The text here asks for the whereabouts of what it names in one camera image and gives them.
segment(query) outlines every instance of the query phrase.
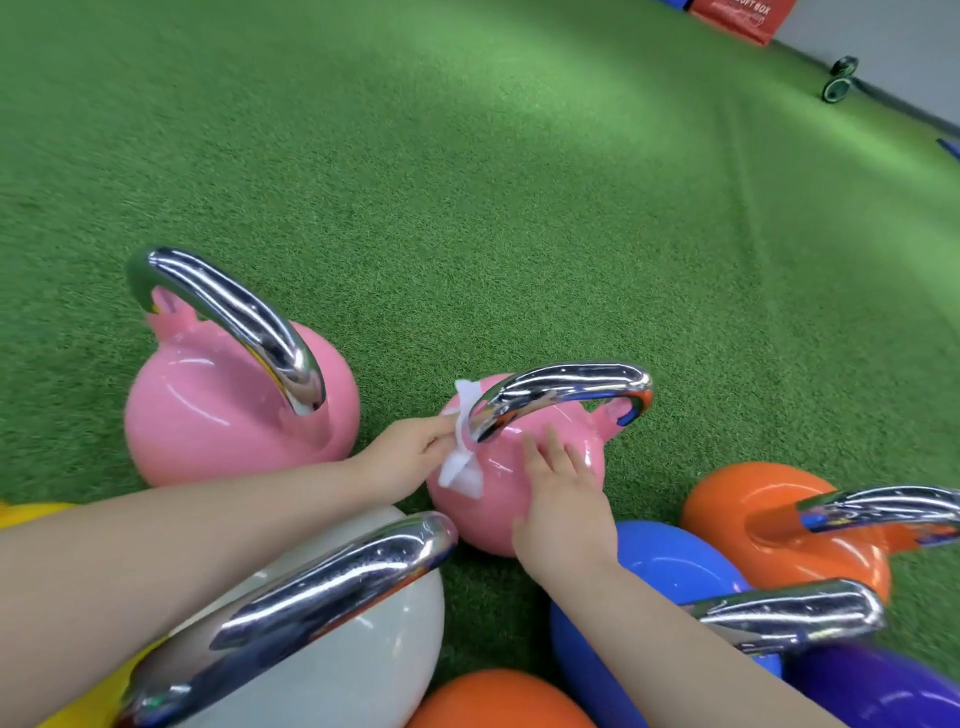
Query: ab roller wheel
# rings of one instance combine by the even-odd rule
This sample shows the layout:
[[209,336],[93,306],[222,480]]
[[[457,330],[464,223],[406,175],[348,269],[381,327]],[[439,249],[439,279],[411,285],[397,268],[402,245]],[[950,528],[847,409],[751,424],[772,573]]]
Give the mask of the ab roller wheel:
[[853,74],[856,73],[856,67],[859,61],[854,56],[844,56],[837,61],[830,69],[831,78],[824,90],[820,92],[820,98],[828,104],[836,104],[847,98],[850,89],[853,86]]

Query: orange kettlebell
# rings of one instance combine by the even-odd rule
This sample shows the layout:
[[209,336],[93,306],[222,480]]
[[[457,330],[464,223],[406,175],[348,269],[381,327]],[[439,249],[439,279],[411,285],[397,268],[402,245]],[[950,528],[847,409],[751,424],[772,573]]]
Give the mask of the orange kettlebell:
[[844,492],[788,465],[738,463],[696,485],[680,525],[757,589],[847,578],[888,601],[888,556],[960,538],[960,492],[924,485]]
[[557,688],[512,669],[458,677],[423,701],[406,728],[596,728]]

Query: purple kettlebell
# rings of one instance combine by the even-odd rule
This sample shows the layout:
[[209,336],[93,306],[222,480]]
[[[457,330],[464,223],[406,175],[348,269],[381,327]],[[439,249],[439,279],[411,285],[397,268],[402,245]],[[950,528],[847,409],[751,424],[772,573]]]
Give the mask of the purple kettlebell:
[[860,643],[799,655],[784,679],[851,728],[955,728],[960,687],[903,655]]

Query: blue kettlebell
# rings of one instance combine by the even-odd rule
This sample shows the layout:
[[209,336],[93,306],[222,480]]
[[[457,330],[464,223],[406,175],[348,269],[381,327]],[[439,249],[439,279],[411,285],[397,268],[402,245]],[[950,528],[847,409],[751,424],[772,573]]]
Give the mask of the blue kettlebell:
[[[879,596],[859,582],[830,579],[754,591],[730,561],[692,533],[649,521],[619,522],[616,530],[622,567],[708,628],[739,635],[728,641],[777,677],[784,651],[883,626]],[[633,701],[556,604],[550,605],[550,636],[571,693],[598,728],[646,728]]]
[[[616,557],[675,604],[747,592],[740,572],[706,541],[676,526],[652,521],[621,521]],[[550,638],[566,682],[598,728],[645,728],[633,701],[610,674],[561,609],[550,604]],[[780,656],[755,658],[780,677]]]

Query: blue object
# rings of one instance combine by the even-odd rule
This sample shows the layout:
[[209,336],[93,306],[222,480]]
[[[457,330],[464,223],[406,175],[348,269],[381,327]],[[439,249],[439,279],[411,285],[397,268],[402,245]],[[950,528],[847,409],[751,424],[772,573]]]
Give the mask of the blue object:
[[[675,604],[748,592],[746,579],[692,533],[651,521],[621,521],[617,560]],[[550,637],[573,697],[597,728],[645,728],[647,722],[560,608],[550,604]],[[780,656],[754,658],[780,677]]]
[[950,141],[949,139],[937,139],[937,144],[960,160],[960,142]]
[[865,644],[829,644],[788,663],[794,688],[851,728],[955,728],[960,687],[929,667]]

